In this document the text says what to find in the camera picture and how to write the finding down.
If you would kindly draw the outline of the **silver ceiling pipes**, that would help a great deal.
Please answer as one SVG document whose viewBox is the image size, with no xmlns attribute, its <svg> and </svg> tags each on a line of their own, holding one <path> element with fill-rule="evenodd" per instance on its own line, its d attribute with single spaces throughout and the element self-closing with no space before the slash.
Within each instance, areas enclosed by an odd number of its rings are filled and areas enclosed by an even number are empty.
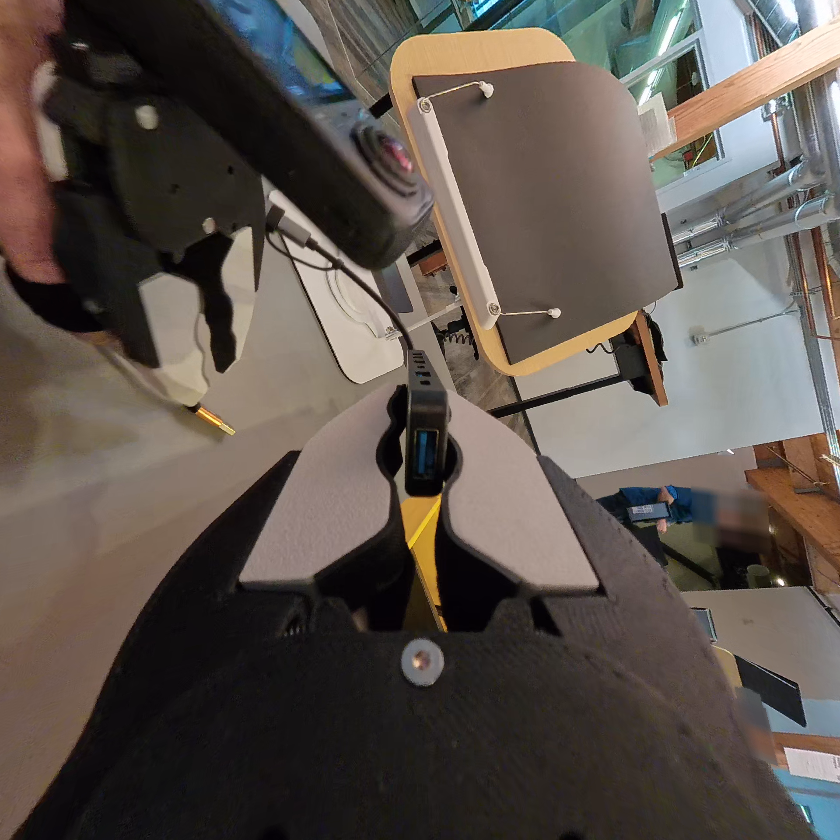
<svg viewBox="0 0 840 840">
<path fill-rule="evenodd" d="M 674 246 L 691 243 L 676 256 L 679 270 L 714 257 L 839 220 L 838 187 L 819 158 L 801 158 L 708 217 L 671 231 Z"/>
</svg>

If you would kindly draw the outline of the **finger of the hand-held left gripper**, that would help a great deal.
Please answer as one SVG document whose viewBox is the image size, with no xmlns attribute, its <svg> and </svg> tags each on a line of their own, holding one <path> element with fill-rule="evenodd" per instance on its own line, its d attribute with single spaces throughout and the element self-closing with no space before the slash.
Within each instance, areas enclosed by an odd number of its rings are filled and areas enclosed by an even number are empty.
<svg viewBox="0 0 840 840">
<path fill-rule="evenodd" d="M 188 248 L 177 276 L 197 289 L 210 359 L 226 373 L 242 356 L 256 306 L 263 247 L 252 227 L 211 234 Z"/>
<path fill-rule="evenodd" d="M 140 299 L 158 364 L 135 364 L 138 376 L 171 403 L 198 408 L 209 389 L 199 290 L 186 278 L 160 272 L 140 285 Z"/>
</svg>

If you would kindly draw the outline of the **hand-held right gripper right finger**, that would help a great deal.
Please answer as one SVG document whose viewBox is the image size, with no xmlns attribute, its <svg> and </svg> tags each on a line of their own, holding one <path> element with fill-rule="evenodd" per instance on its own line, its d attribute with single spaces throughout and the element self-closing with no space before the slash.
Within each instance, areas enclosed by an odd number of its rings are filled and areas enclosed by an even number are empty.
<svg viewBox="0 0 840 840">
<path fill-rule="evenodd" d="M 444 534 L 469 557 L 533 593 L 592 594 L 599 580 L 535 452 L 496 418 L 448 394 L 455 470 Z"/>
</svg>

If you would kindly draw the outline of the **person's left hand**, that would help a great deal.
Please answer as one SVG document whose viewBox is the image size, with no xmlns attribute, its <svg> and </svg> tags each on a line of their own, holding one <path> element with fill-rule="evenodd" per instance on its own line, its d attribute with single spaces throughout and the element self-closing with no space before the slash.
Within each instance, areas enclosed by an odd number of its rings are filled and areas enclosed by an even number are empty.
<svg viewBox="0 0 840 840">
<path fill-rule="evenodd" d="M 35 74 L 63 24 L 61 1 L 1 2 L 1 245 L 25 280 L 65 282 L 52 250 L 54 205 L 39 148 Z"/>
</svg>

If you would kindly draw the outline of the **white rounded flat plate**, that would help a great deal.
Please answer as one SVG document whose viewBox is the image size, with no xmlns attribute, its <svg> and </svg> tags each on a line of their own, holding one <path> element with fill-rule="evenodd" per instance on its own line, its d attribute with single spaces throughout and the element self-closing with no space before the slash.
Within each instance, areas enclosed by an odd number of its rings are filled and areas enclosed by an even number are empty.
<svg viewBox="0 0 840 840">
<path fill-rule="evenodd" d="M 266 240 L 295 270 L 341 372 L 365 384 L 403 367 L 400 333 L 375 279 L 329 241 L 276 188 L 267 194 Z"/>
</svg>

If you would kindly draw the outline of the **black usb hub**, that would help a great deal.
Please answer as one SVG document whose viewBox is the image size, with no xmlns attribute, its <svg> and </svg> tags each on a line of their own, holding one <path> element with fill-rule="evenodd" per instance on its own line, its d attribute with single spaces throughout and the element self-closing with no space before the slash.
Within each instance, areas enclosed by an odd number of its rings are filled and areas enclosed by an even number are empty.
<svg viewBox="0 0 840 840">
<path fill-rule="evenodd" d="M 406 357 L 404 487 L 409 497 L 438 496 L 449 474 L 448 393 L 421 350 Z"/>
</svg>

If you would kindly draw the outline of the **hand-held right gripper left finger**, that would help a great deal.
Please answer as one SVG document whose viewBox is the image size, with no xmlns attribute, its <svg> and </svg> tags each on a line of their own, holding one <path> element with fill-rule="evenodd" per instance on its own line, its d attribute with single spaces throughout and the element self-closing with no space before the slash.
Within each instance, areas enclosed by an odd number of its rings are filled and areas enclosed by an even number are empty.
<svg viewBox="0 0 840 840">
<path fill-rule="evenodd" d="M 239 574 L 249 589 L 383 592 L 406 566 L 396 475 L 406 387 L 384 385 L 303 447 Z"/>
</svg>

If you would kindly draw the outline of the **light wood table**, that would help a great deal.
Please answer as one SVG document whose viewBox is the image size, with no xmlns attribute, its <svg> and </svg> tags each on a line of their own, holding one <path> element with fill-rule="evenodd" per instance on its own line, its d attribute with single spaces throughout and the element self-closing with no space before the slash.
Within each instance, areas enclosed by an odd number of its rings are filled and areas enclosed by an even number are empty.
<svg viewBox="0 0 840 840">
<path fill-rule="evenodd" d="M 479 78 L 479 74 L 558 61 L 575 60 L 571 51 L 558 36 L 540 28 L 416 36 L 400 45 L 392 58 L 390 94 L 418 170 L 425 176 L 424 169 L 417 158 L 413 132 L 407 121 L 407 114 L 417 99 L 440 98 L 473 86 L 476 86 L 485 97 L 490 98 L 494 93 L 494 87 L 487 80 Z M 653 335 L 643 314 L 644 308 L 538 353 L 524 362 L 510 364 L 497 330 L 499 320 L 492 330 L 483 330 L 478 324 L 476 312 L 466 294 L 466 289 L 462 286 L 459 268 L 454 264 L 448 237 L 436 207 L 433 211 L 433 220 L 439 247 L 445 256 L 446 265 L 458 290 L 461 306 L 475 338 L 476 351 L 496 371 L 509 376 L 530 375 L 584 352 L 601 342 L 613 344 L 616 350 L 614 354 L 618 369 L 616 374 L 608 375 L 598 381 L 502 406 L 493 409 L 491 414 L 495 417 L 505 417 L 530 407 L 556 403 L 571 396 L 621 382 L 626 382 L 636 390 L 648 394 L 658 406 L 668 404 L 661 363 L 655 351 Z M 558 308 L 510 312 L 501 310 L 499 319 L 532 314 L 547 314 L 551 319 L 557 319 L 561 311 Z"/>
</svg>

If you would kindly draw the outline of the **white plastic bar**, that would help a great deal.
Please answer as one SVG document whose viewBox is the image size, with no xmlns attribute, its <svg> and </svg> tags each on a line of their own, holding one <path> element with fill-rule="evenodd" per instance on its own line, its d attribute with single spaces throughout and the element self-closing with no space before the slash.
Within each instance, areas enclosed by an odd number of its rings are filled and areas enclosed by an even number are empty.
<svg viewBox="0 0 840 840">
<path fill-rule="evenodd" d="M 501 305 L 448 156 L 448 147 L 429 97 L 416 100 L 407 114 L 416 155 L 435 198 L 437 213 L 448 237 L 462 286 L 476 312 L 479 327 L 492 330 L 501 315 Z"/>
</svg>

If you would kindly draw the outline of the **wooden ceiling beam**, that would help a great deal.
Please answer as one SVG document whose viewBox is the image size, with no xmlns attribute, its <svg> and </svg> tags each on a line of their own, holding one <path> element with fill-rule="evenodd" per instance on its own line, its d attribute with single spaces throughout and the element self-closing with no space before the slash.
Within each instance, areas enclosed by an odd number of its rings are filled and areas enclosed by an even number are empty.
<svg viewBox="0 0 840 840">
<path fill-rule="evenodd" d="M 839 16 L 817 26 L 668 112 L 675 138 L 652 156 L 672 154 L 839 66 Z"/>
</svg>

